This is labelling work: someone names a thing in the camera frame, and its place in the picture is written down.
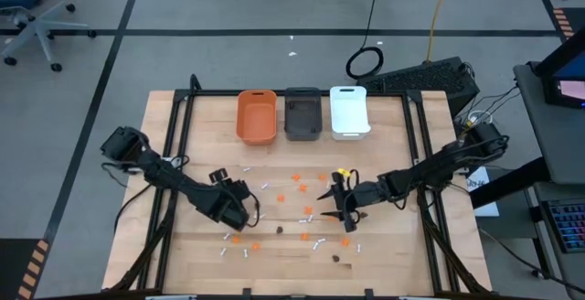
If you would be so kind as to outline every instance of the keyboard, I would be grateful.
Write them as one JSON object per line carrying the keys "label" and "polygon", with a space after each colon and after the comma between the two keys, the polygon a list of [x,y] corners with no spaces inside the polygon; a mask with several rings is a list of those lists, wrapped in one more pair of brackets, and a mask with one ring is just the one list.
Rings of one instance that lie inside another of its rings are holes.
{"label": "keyboard", "polygon": [[585,198],[543,203],[564,253],[585,252]]}
{"label": "keyboard", "polygon": [[407,70],[374,76],[367,82],[369,91],[422,90],[445,91],[448,94],[464,89],[462,73],[451,63],[431,63]]}

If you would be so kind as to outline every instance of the yellow cable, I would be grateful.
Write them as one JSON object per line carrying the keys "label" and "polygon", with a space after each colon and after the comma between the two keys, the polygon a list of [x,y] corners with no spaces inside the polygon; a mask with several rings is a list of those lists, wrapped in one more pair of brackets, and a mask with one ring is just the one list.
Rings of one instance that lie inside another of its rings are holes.
{"label": "yellow cable", "polygon": [[432,51],[432,33],[435,31],[435,21],[437,20],[437,15],[439,14],[439,8],[441,7],[442,0],[437,2],[437,7],[435,7],[435,14],[432,16],[432,23],[431,23],[431,33],[429,34],[429,49],[427,50],[427,59],[426,61],[431,62],[431,51]]}

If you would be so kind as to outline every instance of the white bin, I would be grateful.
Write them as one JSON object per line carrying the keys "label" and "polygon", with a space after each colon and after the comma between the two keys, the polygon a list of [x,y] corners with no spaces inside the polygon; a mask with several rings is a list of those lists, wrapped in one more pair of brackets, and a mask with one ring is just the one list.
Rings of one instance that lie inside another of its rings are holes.
{"label": "white bin", "polygon": [[361,86],[335,86],[329,91],[331,128],[335,140],[359,140],[369,133],[366,89]]}

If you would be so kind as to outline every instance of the wooden tabletop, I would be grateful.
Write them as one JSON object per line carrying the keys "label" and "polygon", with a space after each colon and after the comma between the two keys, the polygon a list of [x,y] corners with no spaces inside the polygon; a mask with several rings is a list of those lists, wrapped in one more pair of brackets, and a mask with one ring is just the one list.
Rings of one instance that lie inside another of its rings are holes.
{"label": "wooden tabletop", "polygon": [[[151,92],[144,113],[142,132],[159,153],[165,142],[172,98],[171,91]],[[436,152],[455,138],[449,107],[444,92],[424,92],[423,100]],[[359,170],[364,181],[411,166],[400,98],[367,98],[372,130],[359,141],[333,140],[328,98],[323,98],[322,105],[324,130],[319,140],[286,140],[283,98],[279,97],[278,134],[274,143],[248,146],[236,136],[237,97],[196,97],[186,145],[191,161],[184,168],[185,173],[207,183],[210,172],[225,167],[233,179],[246,180],[261,202],[264,217],[256,228],[246,228],[237,235],[238,242],[233,237],[224,241],[226,233],[232,230],[197,213],[186,197],[179,194],[166,294],[241,295],[242,288],[249,287],[253,295],[363,295],[366,288],[372,288],[375,295],[432,295],[415,192],[410,194],[404,210],[389,203],[361,209],[368,217],[352,233],[345,233],[341,223],[319,215],[335,210],[331,198],[316,200],[326,192],[327,181],[319,176],[330,179],[339,167]],[[424,156],[414,105],[411,109],[420,155]],[[178,118],[174,154],[182,115],[183,111]],[[294,181],[293,175],[301,179]],[[465,187],[461,177],[456,177],[453,183]],[[264,184],[269,186],[261,190]],[[144,185],[141,176],[130,177],[124,201]],[[301,185],[306,185],[305,192],[300,190]],[[284,202],[278,201],[279,196],[284,196]],[[104,287],[118,282],[142,250],[153,197],[151,190],[123,213]],[[453,249],[480,284],[490,288],[469,196],[449,187],[442,197]],[[252,200],[246,199],[244,204],[253,215]],[[314,219],[311,223],[299,223],[308,218],[304,213],[307,207],[313,209]],[[278,227],[282,227],[282,234],[276,233]],[[307,241],[302,240],[303,233],[308,235]],[[322,238],[326,241],[314,251],[315,241]],[[252,249],[254,244],[260,248]],[[358,244],[361,252],[356,250]],[[248,250],[248,258],[244,258],[244,249]],[[437,253],[443,289],[447,289],[444,258],[438,247]],[[158,257],[158,253],[154,254],[151,262],[150,286],[154,285]]]}

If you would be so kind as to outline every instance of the orange object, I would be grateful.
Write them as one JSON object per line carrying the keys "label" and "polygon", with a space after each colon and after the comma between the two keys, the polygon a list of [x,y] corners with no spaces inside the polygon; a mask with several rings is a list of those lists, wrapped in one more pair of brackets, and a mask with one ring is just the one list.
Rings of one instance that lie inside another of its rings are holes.
{"label": "orange object", "polygon": [[269,145],[276,137],[276,93],[242,91],[238,95],[236,134],[246,145]]}

